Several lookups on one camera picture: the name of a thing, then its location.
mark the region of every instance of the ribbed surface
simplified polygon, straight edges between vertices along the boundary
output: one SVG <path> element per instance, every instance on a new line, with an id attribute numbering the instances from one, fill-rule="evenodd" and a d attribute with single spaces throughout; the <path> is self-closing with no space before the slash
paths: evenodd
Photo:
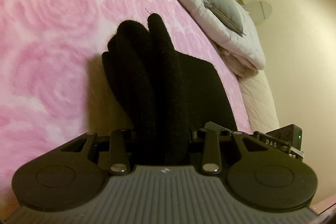
<path id="1" fill-rule="evenodd" d="M 218 178 L 191 166 L 138 166 L 112 177 L 104 191 L 81 207 L 44 213 L 22 207 L 7 224 L 303 224 L 316 215 L 308 208 L 285 214 L 249 208 L 235 200 Z"/>

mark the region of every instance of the wall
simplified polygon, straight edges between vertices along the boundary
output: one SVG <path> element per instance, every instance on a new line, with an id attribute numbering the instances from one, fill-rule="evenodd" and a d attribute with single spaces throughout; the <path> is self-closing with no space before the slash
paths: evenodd
<path id="1" fill-rule="evenodd" d="M 264 0 L 257 26 L 280 126 L 303 129 L 305 162 L 318 175 L 316 203 L 336 193 L 336 0 Z"/>

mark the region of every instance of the pink bedsheet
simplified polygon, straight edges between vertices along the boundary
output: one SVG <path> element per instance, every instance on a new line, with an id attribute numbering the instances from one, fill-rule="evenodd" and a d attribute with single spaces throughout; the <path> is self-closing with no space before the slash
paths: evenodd
<path id="1" fill-rule="evenodd" d="M 210 61 L 238 129 L 250 132 L 238 82 L 177 0 L 0 0 L 0 218 L 16 207 L 15 170 L 86 132 L 130 124 L 110 92 L 100 55 L 126 19 L 160 14 L 175 48 Z"/>

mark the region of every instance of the black fabric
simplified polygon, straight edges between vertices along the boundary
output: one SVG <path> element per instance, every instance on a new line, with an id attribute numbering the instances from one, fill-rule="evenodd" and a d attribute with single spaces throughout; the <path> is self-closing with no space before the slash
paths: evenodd
<path id="1" fill-rule="evenodd" d="M 137 163 L 184 164 L 189 129 L 212 121 L 236 130 L 221 80 L 209 62 L 175 51 L 157 14 L 122 22 L 102 55 L 108 83 L 138 132 Z"/>

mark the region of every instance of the bed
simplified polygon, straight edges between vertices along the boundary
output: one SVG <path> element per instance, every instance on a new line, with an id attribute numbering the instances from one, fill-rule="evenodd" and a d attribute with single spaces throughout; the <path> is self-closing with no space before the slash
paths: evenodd
<path id="1" fill-rule="evenodd" d="M 179 52 L 211 62 L 240 131 L 250 125 L 239 83 L 177 0 L 0 0 L 0 219 L 17 207 L 15 170 L 85 133 L 129 127 L 101 54 L 126 19 L 162 16 Z"/>

